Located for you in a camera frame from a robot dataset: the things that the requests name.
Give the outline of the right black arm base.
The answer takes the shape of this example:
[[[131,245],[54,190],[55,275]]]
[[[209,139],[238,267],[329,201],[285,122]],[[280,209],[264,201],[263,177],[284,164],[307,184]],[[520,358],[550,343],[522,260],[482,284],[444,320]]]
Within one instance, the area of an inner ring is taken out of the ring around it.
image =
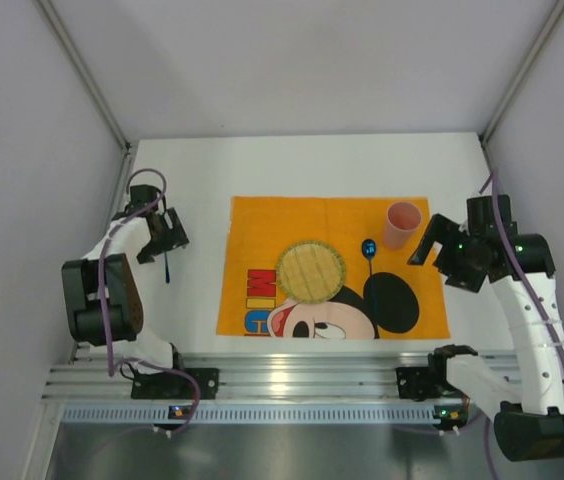
[[[460,399],[462,393],[429,367],[398,367],[395,370],[400,399],[423,402],[432,399]]]

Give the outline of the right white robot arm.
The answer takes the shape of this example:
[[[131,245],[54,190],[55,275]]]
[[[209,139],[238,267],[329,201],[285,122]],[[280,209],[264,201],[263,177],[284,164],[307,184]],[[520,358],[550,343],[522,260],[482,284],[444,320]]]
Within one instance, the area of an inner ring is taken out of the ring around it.
[[[466,202],[467,222],[431,217],[408,260],[433,262],[446,285],[477,293],[489,283],[507,320],[520,372],[515,386],[475,349],[446,345],[429,354],[432,388],[466,395],[488,417],[497,444],[512,462],[564,458],[564,328],[556,268],[547,240],[521,234],[506,195]]]

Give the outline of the blue metal fork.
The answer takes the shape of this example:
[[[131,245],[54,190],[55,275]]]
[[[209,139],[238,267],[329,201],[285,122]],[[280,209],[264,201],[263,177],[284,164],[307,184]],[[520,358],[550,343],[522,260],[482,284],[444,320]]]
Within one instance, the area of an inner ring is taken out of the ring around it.
[[[164,259],[164,272],[165,272],[165,283],[169,284],[171,281],[171,276],[170,276],[170,267],[169,267],[169,260],[168,260],[168,252],[165,251],[163,253],[163,259]]]

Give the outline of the orange cartoon mouse cloth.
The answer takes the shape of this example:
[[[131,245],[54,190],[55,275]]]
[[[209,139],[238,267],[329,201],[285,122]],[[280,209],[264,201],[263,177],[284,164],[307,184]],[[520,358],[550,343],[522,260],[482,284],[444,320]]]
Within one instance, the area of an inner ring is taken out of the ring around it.
[[[232,204],[216,332],[264,339],[447,339],[442,280],[430,263],[410,266],[418,244],[399,250],[383,244],[388,208],[399,198],[237,197]],[[429,218],[424,198],[406,198]],[[369,301],[369,270],[361,244],[376,242],[373,278],[377,315]],[[317,240],[333,246],[346,265],[339,293],[320,304],[288,299],[276,263],[292,244]]]

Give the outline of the woven bamboo round plate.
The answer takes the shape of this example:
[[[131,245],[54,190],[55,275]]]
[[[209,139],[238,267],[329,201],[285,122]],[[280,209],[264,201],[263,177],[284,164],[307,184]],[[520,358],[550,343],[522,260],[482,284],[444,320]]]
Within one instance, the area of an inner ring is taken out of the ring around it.
[[[331,300],[346,280],[341,254],[330,244],[317,240],[289,246],[278,258],[275,270],[287,298],[303,304]]]

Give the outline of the pink plastic cup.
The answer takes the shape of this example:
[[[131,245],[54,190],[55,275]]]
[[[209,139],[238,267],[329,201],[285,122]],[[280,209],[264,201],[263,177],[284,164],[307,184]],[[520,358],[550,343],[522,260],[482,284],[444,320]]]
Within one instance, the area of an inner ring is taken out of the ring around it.
[[[404,247],[422,222],[420,209],[410,202],[391,205],[385,217],[383,244],[390,250]]]

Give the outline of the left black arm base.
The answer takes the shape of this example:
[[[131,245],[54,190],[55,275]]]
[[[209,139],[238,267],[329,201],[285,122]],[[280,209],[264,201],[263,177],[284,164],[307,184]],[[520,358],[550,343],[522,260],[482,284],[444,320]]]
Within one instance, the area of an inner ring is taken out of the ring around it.
[[[217,368],[188,368],[185,373],[197,382],[201,400],[216,398],[220,374]],[[130,396],[134,400],[193,400],[195,389],[190,380],[172,373],[137,373]]]

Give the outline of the blue metal spoon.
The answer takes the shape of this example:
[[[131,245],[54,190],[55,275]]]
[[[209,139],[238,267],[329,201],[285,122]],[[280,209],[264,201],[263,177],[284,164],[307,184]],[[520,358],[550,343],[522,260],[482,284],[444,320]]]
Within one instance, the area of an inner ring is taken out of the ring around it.
[[[375,292],[375,284],[373,278],[373,259],[377,254],[377,245],[376,242],[371,239],[365,239],[361,244],[361,252],[363,257],[367,260],[368,263],[368,270],[369,270],[369,277],[368,277],[368,284],[370,289],[370,296],[369,301],[371,305],[371,313],[372,317],[377,315],[377,304],[376,304],[376,292]]]

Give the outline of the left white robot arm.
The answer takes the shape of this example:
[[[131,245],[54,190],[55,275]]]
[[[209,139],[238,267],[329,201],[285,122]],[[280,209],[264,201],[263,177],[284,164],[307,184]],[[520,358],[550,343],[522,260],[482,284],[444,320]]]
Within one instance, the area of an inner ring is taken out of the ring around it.
[[[69,332],[76,342],[104,350],[109,374],[123,363],[149,375],[182,371],[177,348],[148,326],[149,294],[170,282],[168,253],[189,239],[163,190],[143,184],[129,193],[104,237],[61,267]]]

